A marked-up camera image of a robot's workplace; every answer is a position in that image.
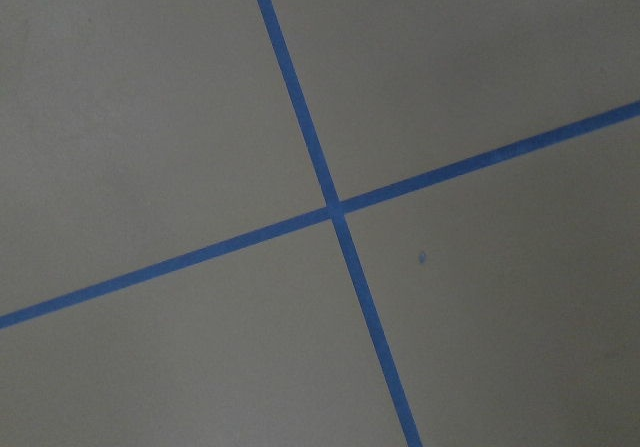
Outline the blue tape grid lines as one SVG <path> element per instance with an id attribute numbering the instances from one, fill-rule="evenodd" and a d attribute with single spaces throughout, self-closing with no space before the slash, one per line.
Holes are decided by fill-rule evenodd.
<path id="1" fill-rule="evenodd" d="M 323 207 L 6 313 L 1 317 L 1 326 L 7 329 L 26 323 L 54 312 L 142 284 L 152 279 L 191 268 L 214 258 L 222 257 L 289 233 L 298 232 L 310 226 L 328 222 L 332 225 L 338 240 L 342 258 L 347 267 L 405 442 L 409 446 L 420 446 L 423 441 L 407 399 L 373 294 L 366 279 L 364 268 L 346 219 L 347 215 L 447 182 L 456 177 L 466 176 L 472 172 L 634 119 L 639 115 L 639 104 L 638 102 L 630 102 L 617 106 L 596 115 L 479 153 L 348 199 L 343 199 L 337 192 L 273 1 L 256 0 L 256 2 L 291 106 L 295 113 L 298 127 L 303 136 L 309 159 L 322 192 L 324 200 Z"/>

